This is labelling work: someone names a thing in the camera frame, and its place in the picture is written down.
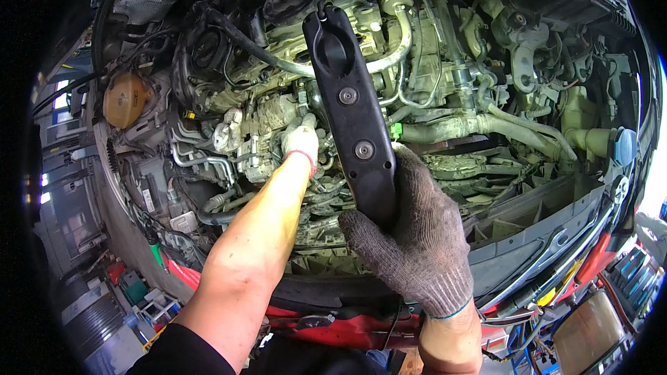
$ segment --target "black sleeve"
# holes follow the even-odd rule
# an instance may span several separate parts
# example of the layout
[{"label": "black sleeve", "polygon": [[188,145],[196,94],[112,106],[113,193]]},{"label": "black sleeve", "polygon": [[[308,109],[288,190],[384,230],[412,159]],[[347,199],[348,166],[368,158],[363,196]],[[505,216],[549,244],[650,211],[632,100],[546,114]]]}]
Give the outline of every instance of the black sleeve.
[{"label": "black sleeve", "polygon": [[236,375],[217,350],[180,324],[170,323],[127,375],[138,374],[221,374]]}]

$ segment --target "engine bay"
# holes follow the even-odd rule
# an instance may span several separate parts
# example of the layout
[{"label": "engine bay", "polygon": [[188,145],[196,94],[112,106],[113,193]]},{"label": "engine bay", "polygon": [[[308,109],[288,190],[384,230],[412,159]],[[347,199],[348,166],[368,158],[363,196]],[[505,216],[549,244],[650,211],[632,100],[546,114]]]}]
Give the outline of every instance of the engine bay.
[{"label": "engine bay", "polygon": [[[201,270],[280,165],[288,124],[313,113],[318,171],[286,273],[370,273],[338,228],[355,202],[302,32],[318,1],[164,0],[148,12],[150,0],[115,0],[97,28],[109,167],[130,217],[158,229],[177,263]],[[537,1],[326,0],[352,24],[392,140],[420,155],[464,220],[636,154],[629,12]],[[469,242],[519,229],[497,226]]]}]

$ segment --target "blue washer fluid cap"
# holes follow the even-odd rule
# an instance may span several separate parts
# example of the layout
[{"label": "blue washer fluid cap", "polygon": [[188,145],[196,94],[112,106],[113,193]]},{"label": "blue washer fluid cap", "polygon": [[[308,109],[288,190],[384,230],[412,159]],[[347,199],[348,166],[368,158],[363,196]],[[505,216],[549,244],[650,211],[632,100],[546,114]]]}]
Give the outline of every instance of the blue washer fluid cap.
[{"label": "blue washer fluid cap", "polygon": [[637,132],[631,129],[619,131],[614,141],[614,161],[627,166],[637,156]]}]

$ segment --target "forearm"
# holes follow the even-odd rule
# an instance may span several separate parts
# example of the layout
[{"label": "forearm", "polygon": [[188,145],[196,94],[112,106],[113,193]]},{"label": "forearm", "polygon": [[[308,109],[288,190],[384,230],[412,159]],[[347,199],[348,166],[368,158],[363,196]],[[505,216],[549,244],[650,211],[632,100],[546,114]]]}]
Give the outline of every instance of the forearm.
[{"label": "forearm", "polygon": [[472,300],[453,317],[426,318],[419,351],[424,374],[478,374],[481,368],[481,324]]},{"label": "forearm", "polygon": [[237,372],[294,245],[311,168],[306,157],[295,155],[273,173],[215,243],[199,287],[177,319]]},{"label": "forearm", "polygon": [[249,277],[275,286],[294,245],[309,172],[306,157],[290,156],[215,243],[203,277],[214,269],[241,275],[247,271]]}]

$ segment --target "white glove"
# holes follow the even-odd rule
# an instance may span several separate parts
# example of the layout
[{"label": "white glove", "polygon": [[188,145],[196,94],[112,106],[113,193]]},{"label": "white glove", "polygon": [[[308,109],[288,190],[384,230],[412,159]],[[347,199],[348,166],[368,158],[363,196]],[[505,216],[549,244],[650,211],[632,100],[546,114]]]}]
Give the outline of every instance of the white glove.
[{"label": "white glove", "polygon": [[283,159],[297,152],[304,154],[310,161],[310,177],[313,178],[318,171],[318,166],[315,160],[318,159],[318,148],[320,141],[315,133],[315,126],[318,120],[312,113],[306,114],[303,118],[296,117],[288,125],[287,130],[283,133]]}]

